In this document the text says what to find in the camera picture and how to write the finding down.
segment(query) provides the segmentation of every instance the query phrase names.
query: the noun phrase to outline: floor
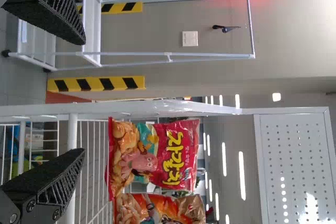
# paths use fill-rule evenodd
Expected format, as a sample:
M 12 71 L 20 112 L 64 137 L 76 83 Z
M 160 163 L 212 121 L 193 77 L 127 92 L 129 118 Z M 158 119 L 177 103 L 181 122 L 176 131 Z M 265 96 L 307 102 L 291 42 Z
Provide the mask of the floor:
M 16 51 L 16 40 L 17 18 L 0 8 L 0 51 Z M 41 67 L 0 56 L 0 105 L 45 103 L 46 85 Z

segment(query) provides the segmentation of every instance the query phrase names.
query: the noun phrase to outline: hazard stripe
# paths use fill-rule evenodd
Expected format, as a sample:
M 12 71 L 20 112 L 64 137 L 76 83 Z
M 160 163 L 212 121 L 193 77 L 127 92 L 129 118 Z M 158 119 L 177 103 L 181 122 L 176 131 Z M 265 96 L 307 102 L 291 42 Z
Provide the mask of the hazard stripe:
M 110 90 L 143 89 L 145 89 L 144 76 L 49 79 L 47 88 L 47 90 L 50 92 L 97 92 Z
M 83 14 L 83 7 L 77 6 L 79 14 Z M 143 11 L 142 2 L 103 4 L 101 6 L 102 14 L 122 14 L 122 13 L 141 13 Z

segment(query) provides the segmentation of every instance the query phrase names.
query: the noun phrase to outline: screw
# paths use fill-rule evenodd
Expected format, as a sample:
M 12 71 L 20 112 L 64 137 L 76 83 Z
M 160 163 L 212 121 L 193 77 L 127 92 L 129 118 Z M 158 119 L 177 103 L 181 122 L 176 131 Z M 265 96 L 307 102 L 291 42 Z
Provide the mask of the screw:
M 14 223 L 16 221 L 16 218 L 17 218 L 17 214 L 12 214 L 12 216 L 9 219 L 9 223 L 10 224 Z
M 52 215 L 53 217 L 53 220 L 57 220 L 58 219 L 58 217 L 59 217 L 59 210 L 58 209 L 56 209 L 55 210 L 55 212 L 53 213 L 53 215 Z
M 31 212 L 35 206 L 36 206 L 36 201 L 32 199 L 27 205 L 27 212 Z

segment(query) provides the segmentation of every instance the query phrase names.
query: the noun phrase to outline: chip bag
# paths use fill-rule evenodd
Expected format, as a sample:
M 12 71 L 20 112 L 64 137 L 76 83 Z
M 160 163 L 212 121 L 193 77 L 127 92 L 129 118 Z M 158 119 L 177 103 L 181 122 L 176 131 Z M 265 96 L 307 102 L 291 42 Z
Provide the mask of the chip bag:
M 205 210 L 199 195 L 174 200 L 154 194 L 119 194 L 114 223 L 205 224 Z
M 133 181 L 193 191 L 199 120 L 133 124 L 109 118 L 106 181 L 110 200 Z

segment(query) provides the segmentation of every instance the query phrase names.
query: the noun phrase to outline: perforated metal panel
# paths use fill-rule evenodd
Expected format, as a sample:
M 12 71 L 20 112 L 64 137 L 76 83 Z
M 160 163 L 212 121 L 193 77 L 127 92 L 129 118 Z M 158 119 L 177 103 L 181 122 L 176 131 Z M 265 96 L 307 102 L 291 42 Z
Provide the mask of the perforated metal panel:
M 261 115 L 260 128 L 268 222 L 336 223 L 323 113 Z

